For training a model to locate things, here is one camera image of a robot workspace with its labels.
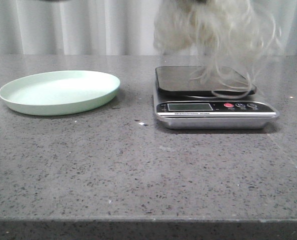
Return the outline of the white translucent vermicelli bundle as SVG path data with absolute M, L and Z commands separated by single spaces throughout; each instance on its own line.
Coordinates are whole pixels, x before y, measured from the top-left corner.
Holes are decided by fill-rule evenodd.
M 201 86 L 220 84 L 246 97 L 266 57 L 281 48 L 274 17 L 249 0 L 164 0 L 154 20 L 163 54 L 195 47 L 209 63 L 190 74 Z

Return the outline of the pale green round plate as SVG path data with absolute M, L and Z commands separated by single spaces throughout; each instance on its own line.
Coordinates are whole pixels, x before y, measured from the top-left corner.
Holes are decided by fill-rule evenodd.
M 99 71 L 62 70 L 13 80 L 0 88 L 0 98 L 16 112 L 33 116 L 81 113 L 110 102 L 118 77 Z

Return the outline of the white pleated curtain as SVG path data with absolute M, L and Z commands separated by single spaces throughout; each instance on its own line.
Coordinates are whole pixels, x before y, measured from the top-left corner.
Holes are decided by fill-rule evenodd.
M 163 0 L 0 0 L 0 54 L 165 55 L 154 46 Z M 249 0 L 297 55 L 297 0 Z

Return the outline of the black silver kitchen scale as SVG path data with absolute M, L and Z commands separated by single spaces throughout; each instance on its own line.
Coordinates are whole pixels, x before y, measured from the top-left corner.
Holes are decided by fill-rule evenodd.
M 257 94 L 255 85 L 234 69 L 202 76 L 204 66 L 155 69 L 153 103 L 156 119 L 168 129 L 262 129 L 279 112 Z

